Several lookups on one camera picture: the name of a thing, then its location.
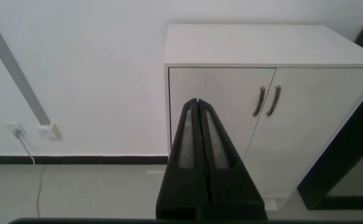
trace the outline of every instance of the white wall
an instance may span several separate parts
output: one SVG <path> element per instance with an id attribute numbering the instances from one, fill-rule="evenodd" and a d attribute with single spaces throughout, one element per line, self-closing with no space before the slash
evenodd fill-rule
<path id="1" fill-rule="evenodd" d="M 325 24 L 354 40 L 363 1 L 4 1 L 0 31 L 62 142 L 42 139 L 0 64 L 0 155 L 166 155 L 163 51 L 171 22 Z"/>

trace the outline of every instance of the white cable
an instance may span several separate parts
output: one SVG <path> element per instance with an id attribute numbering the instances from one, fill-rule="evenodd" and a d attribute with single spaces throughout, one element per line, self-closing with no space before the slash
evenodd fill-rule
<path id="1" fill-rule="evenodd" d="M 31 155 L 31 153 L 28 151 L 27 147 L 25 146 L 24 142 L 21 140 L 20 138 L 20 132 L 16 132 L 17 135 L 15 135 L 15 137 L 17 139 L 20 140 L 21 144 L 24 146 L 25 151 L 28 153 L 28 155 L 30 156 L 30 158 L 32 159 L 32 164 L 34 165 L 34 174 L 35 174 L 35 179 L 37 181 L 38 184 L 38 195 L 37 195 L 37 203 L 36 203 L 36 207 L 37 207 L 37 214 L 38 214 L 38 218 L 40 217 L 40 213 L 39 213 L 39 195 L 40 195 L 40 188 L 41 188 L 41 184 L 38 180 L 38 175 L 37 175 L 37 171 L 35 169 L 35 159 L 34 157 Z"/>

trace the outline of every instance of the cabinet top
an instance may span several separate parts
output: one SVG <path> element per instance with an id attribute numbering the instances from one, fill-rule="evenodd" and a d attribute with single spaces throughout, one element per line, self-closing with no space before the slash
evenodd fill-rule
<path id="1" fill-rule="evenodd" d="M 363 48 L 322 25 L 170 24 L 166 67 L 363 67 Z"/>

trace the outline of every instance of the cabinet door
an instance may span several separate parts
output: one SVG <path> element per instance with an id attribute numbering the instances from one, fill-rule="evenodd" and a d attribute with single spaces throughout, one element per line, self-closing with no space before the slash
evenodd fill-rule
<path id="1" fill-rule="evenodd" d="M 258 117 L 253 116 L 260 87 L 269 89 L 274 68 L 169 68 L 172 142 L 183 105 L 201 98 L 216 110 L 241 158 L 244 158 Z"/>
<path id="2" fill-rule="evenodd" d="M 277 69 L 244 159 L 262 197 L 297 188 L 362 94 L 363 68 Z"/>

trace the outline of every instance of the power cord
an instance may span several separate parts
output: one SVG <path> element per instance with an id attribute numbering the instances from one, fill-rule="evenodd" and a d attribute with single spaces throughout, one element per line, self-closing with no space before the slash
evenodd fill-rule
<path id="1" fill-rule="evenodd" d="M 18 140 L 20 140 L 21 144 L 23 145 L 25 151 L 28 153 L 28 156 L 30 156 L 31 160 L 32 160 L 32 164 L 34 165 L 34 174 L 35 174 L 35 179 L 37 181 L 38 184 L 38 195 L 37 195 L 37 203 L 36 203 L 36 207 L 37 207 L 37 214 L 38 214 L 38 218 L 40 218 L 40 213 L 39 213 L 39 195 L 40 195 L 40 189 L 41 189 L 41 184 L 38 180 L 38 175 L 37 175 L 37 171 L 35 169 L 35 159 L 34 157 L 31 155 L 31 153 L 28 151 L 27 147 L 25 146 L 24 142 L 22 141 L 22 139 L 20 138 L 20 136 L 22 135 L 22 132 L 20 129 L 14 129 L 13 130 L 13 135 L 14 137 L 16 137 Z"/>

